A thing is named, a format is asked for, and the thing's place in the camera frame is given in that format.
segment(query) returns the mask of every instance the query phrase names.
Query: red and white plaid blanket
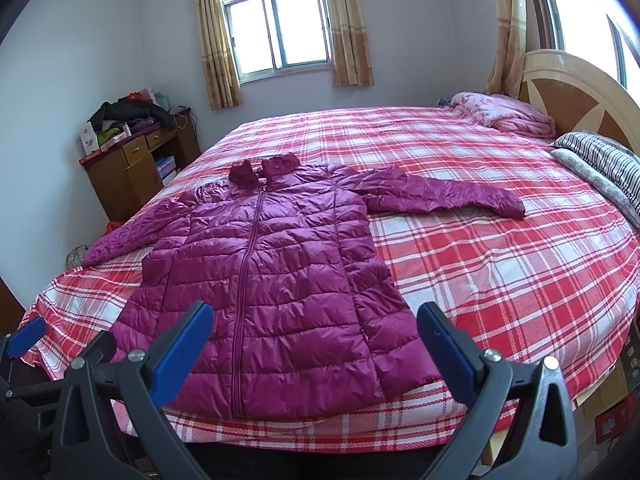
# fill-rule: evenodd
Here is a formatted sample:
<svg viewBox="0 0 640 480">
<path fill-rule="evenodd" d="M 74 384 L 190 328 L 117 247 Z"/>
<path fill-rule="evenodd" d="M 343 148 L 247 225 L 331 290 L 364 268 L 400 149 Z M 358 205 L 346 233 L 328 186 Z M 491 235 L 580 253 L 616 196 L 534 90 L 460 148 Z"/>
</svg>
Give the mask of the red and white plaid blanket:
<svg viewBox="0 0 640 480">
<path fill-rule="evenodd" d="M 527 218 L 467 209 L 371 217 L 378 252 L 412 308 L 435 300 L 482 348 L 515 360 L 548 354 L 572 396 L 615 362 L 638 302 L 639 240 L 618 210 L 548 154 L 544 142 L 500 133 L 450 108 L 364 108 L 264 119 L 225 137 L 152 200 L 226 177 L 244 158 L 294 152 L 305 163 L 358 170 L 395 164 L 408 173 L 485 182 L 516 192 Z M 54 378 L 108 330 L 142 280 L 145 249 L 59 276 L 26 319 L 47 335 L 26 357 Z M 134 430 L 124 407 L 116 415 Z M 325 452 L 411 449 L 444 443 L 465 409 L 439 381 L 348 415 L 303 422 L 207 420 L 166 414 L 186 442 Z M 513 416 L 506 409 L 498 424 Z"/>
</svg>

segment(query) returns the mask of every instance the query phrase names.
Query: blue rubber pad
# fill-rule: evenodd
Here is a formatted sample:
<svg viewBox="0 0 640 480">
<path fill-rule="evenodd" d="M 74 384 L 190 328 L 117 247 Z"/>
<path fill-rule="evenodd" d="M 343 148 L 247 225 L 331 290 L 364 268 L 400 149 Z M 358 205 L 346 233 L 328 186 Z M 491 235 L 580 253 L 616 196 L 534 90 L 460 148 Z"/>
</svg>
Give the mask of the blue rubber pad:
<svg viewBox="0 0 640 480">
<path fill-rule="evenodd" d="M 153 371 L 151 399 L 158 408 L 174 402 L 213 330 L 213 309 L 203 303 Z"/>
<path fill-rule="evenodd" d="M 47 323 L 41 317 L 36 317 L 21 327 L 7 341 L 5 353 L 11 359 L 22 357 L 27 350 L 35 345 L 45 335 Z"/>
<path fill-rule="evenodd" d="M 437 316 L 424 304 L 418 309 L 418 334 L 457 402 L 471 407 L 478 400 L 476 373 Z"/>
</svg>

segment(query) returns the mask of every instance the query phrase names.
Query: yellow curtain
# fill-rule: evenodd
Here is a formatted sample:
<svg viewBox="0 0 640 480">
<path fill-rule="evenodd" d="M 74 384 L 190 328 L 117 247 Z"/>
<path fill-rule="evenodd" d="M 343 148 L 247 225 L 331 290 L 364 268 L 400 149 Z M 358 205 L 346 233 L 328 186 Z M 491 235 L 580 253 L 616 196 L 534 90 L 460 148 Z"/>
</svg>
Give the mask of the yellow curtain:
<svg viewBox="0 0 640 480">
<path fill-rule="evenodd" d="M 334 40 L 334 86 L 373 86 L 369 40 L 358 0 L 327 0 Z"/>
<path fill-rule="evenodd" d="M 495 0 L 498 12 L 498 52 L 487 94 L 517 98 L 520 93 L 527 40 L 525 0 Z"/>
<path fill-rule="evenodd" d="M 222 0 L 196 0 L 202 65 L 212 110 L 242 104 L 240 82 L 234 63 Z"/>
</svg>

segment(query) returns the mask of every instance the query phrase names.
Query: black pants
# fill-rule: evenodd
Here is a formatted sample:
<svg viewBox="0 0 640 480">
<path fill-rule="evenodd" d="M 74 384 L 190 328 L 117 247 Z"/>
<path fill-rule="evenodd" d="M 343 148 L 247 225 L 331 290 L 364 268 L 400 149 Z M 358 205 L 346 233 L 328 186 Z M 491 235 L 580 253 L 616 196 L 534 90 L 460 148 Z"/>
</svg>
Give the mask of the black pants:
<svg viewBox="0 0 640 480">
<path fill-rule="evenodd" d="M 419 480 L 440 450 L 326 454 L 225 444 L 189 449 L 211 480 Z"/>
</svg>

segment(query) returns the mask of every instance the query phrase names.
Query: metal bolt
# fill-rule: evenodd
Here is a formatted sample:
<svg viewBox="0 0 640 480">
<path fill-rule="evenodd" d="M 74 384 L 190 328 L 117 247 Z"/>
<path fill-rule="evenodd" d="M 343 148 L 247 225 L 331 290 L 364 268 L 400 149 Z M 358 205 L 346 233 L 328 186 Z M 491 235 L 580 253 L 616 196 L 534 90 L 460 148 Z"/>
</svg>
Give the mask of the metal bolt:
<svg viewBox="0 0 640 480">
<path fill-rule="evenodd" d="M 146 357 L 146 352 L 144 350 L 141 350 L 140 348 L 136 348 L 135 350 L 132 350 L 127 355 L 127 359 L 129 359 L 129 361 L 133 363 L 139 363 L 145 357 Z"/>
<path fill-rule="evenodd" d="M 484 351 L 484 358 L 490 363 L 497 363 L 500 359 L 502 359 L 502 356 L 497 350 L 489 348 L 488 350 Z"/>
<path fill-rule="evenodd" d="M 79 370 L 86 364 L 86 361 L 83 357 L 76 357 L 73 361 L 71 361 L 71 367 L 74 370 Z"/>
<path fill-rule="evenodd" d="M 546 356 L 543 363 L 547 368 L 549 368 L 549 370 L 558 370 L 558 368 L 560 367 L 560 363 L 558 362 L 558 359 L 556 359 L 552 355 Z"/>
</svg>

